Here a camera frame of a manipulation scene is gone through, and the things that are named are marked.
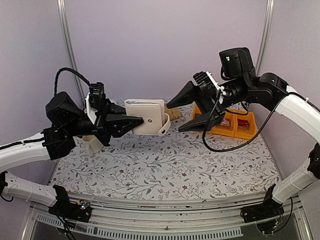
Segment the red cards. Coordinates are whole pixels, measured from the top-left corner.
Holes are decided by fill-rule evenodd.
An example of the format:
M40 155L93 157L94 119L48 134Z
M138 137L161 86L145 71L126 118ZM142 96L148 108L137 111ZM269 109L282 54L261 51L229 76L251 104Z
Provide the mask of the red cards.
M239 128L249 129L250 123L249 123L248 120L238 119L238 120L237 120L237 126L238 126Z

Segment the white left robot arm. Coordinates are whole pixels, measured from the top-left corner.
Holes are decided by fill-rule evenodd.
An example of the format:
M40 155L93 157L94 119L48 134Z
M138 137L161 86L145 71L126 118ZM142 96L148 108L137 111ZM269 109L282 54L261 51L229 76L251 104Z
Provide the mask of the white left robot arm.
M81 110L65 92L57 93L46 105L51 127L0 147L0 194L36 202L49 208L69 204L64 187L42 185L22 179L8 170L24 164L66 157L75 148L75 137L94 136L103 146L142 125L139 116L127 115L104 93L89 92Z

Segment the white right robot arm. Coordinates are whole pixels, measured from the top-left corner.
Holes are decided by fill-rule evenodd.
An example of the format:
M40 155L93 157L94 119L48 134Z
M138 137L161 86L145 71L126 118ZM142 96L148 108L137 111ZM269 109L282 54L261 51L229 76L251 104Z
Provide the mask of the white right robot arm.
M260 104L298 125L316 144L304 163L284 180L271 186L264 202L282 205L291 196L320 179L320 110L298 94L285 80L274 73L256 75L250 50L231 48L219 53L220 76L217 83L208 71L197 72L182 90L167 103L177 108L196 103L201 114L179 127L179 132L207 131L222 123L227 109L237 103Z

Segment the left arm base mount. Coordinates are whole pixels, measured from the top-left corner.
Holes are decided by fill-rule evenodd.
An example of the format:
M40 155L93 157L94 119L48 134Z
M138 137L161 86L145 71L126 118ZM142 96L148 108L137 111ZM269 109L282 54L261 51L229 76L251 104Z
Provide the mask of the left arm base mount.
M58 185L52 187L56 192L56 203L48 208L49 214L83 223L89 222L93 210L89 201L81 199L72 203L64 187Z

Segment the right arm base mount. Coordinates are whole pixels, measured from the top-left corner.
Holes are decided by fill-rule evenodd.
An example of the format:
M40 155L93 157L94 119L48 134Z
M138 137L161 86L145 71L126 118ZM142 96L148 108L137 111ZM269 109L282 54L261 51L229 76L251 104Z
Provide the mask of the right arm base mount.
M273 190L275 184L270 186L265 193L262 203L242 207L240 209L240 216L243 218L245 223L260 221L284 214L284 208L282 203L278 203L272 199Z

